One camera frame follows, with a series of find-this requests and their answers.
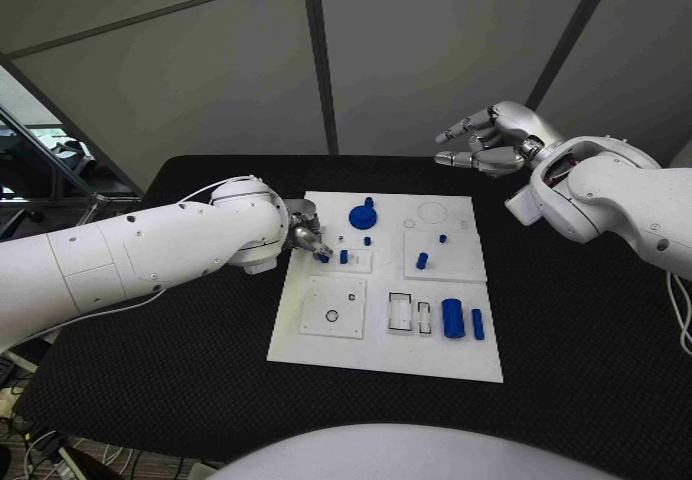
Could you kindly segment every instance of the robotic hand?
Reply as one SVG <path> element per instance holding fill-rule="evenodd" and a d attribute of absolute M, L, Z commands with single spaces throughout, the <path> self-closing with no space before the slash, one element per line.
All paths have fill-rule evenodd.
<path fill-rule="evenodd" d="M 288 248 L 331 256 L 308 200 L 281 200 L 255 177 L 187 201 L 0 243 L 0 352 L 64 320 L 214 272 L 275 267 Z"/>
<path fill-rule="evenodd" d="M 435 141 L 465 132 L 469 152 L 439 152 L 435 162 L 494 177 L 527 165 L 529 185 L 504 202 L 523 225 L 544 217 L 579 243 L 612 231 L 645 262 L 692 280 L 692 169 L 663 170 L 625 140 L 566 140 L 513 102 L 472 114 Z"/>

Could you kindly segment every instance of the white round object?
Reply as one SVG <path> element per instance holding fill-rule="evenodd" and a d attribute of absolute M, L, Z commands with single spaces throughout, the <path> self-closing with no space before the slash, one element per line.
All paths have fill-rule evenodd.
<path fill-rule="evenodd" d="M 446 220 L 446 209 L 436 202 L 426 202 L 418 207 L 418 216 L 425 223 L 442 223 Z"/>
<path fill-rule="evenodd" d="M 223 467 L 208 480 L 615 480 L 520 443 L 419 425 L 350 425 L 292 437 Z"/>

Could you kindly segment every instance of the white board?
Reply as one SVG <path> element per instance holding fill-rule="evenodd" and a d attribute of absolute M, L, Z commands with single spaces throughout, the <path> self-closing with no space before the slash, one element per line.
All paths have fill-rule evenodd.
<path fill-rule="evenodd" d="M 348 212 L 354 206 L 363 204 L 366 196 L 374 201 L 377 222 L 370 229 L 357 230 L 348 224 Z M 319 264 L 308 252 L 295 250 L 291 254 L 266 360 L 501 383 L 471 199 L 334 192 L 307 192 L 305 198 L 317 205 L 325 228 L 322 240 L 334 250 L 334 256 L 327 264 Z M 456 277 L 446 269 L 439 275 L 443 281 L 435 278 L 406 278 L 407 263 L 413 262 L 415 269 L 415 258 L 406 258 L 406 232 L 426 232 L 422 237 L 416 233 L 407 233 L 407 237 L 415 237 L 416 242 L 422 242 L 415 243 L 415 248 L 422 246 L 429 250 L 429 269 L 419 272 L 428 271 L 426 275 L 433 276 L 435 265 L 445 265 L 445 269 L 448 265 L 455 265 L 454 268 L 459 270 Z M 446 235 L 448 245 L 439 244 L 439 234 Z M 363 245 L 366 236 L 371 240 L 368 246 Z M 454 252 L 458 253 L 461 242 L 467 243 L 467 247 L 477 244 L 477 248 L 471 245 L 462 252 L 464 258 L 472 261 L 454 260 Z M 347 265 L 338 264 L 340 250 L 353 252 L 348 253 L 348 262 L 354 258 L 361 259 L 358 261 L 367 259 L 368 271 L 357 271 L 360 267 L 348 270 Z M 370 255 L 363 255 L 363 251 L 370 252 Z M 353 338 L 331 336 L 328 333 L 327 336 L 314 332 L 299 333 L 305 322 L 309 323 L 309 329 L 317 328 L 318 332 L 321 329 L 340 328 L 325 325 L 338 322 L 328 322 L 325 318 L 324 325 L 314 325 L 317 317 L 324 316 L 325 312 L 317 312 L 317 307 L 305 304 L 305 298 L 308 294 L 314 295 L 311 280 L 318 277 L 364 281 L 363 321 L 360 332 Z M 338 301 L 350 292 L 343 285 L 332 289 Z M 407 335 L 389 333 L 389 293 L 410 295 L 413 328 Z M 446 298 L 461 300 L 465 337 L 459 339 L 449 339 L 442 334 L 441 302 Z M 420 335 L 418 331 L 418 302 L 429 304 L 428 335 Z M 305 305 L 311 312 L 308 315 L 304 315 Z M 472 308 L 482 312 L 481 341 L 475 340 L 472 335 Z"/>

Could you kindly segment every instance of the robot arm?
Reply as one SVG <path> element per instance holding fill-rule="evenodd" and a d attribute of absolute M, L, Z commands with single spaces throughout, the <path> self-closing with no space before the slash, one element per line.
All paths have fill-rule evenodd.
<path fill-rule="evenodd" d="M 208 205 L 181 201 L 0 243 L 0 352 L 226 263 L 253 274 L 273 268 L 285 248 L 330 256 L 318 232 L 311 202 L 283 202 L 260 180 L 239 177 L 216 188 Z"/>
<path fill-rule="evenodd" d="M 660 169 L 653 158 L 609 137 L 570 140 L 521 105 L 501 102 L 454 125 L 436 143 L 474 132 L 469 152 L 439 152 L 436 163 L 505 175 L 533 169 L 505 201 L 524 225 L 544 218 L 585 243 L 615 232 L 640 258 L 692 279 L 692 170 Z"/>

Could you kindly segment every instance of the black tablecloth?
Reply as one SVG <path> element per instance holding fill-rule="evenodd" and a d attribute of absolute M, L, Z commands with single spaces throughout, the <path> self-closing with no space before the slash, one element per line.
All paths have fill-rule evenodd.
<path fill-rule="evenodd" d="M 578 245 L 544 221 L 518 224 L 503 201 L 526 173 L 490 180 L 399 157 L 188 156 L 167 162 L 141 208 L 243 174 L 283 198 L 305 190 L 472 197 L 504 383 L 266 362 L 283 253 L 260 275 L 226 267 L 149 305 L 69 327 L 21 396 L 27 418 L 214 460 L 338 424 L 438 425 L 627 478 L 690 477 L 692 359 L 664 274 L 612 234 Z"/>

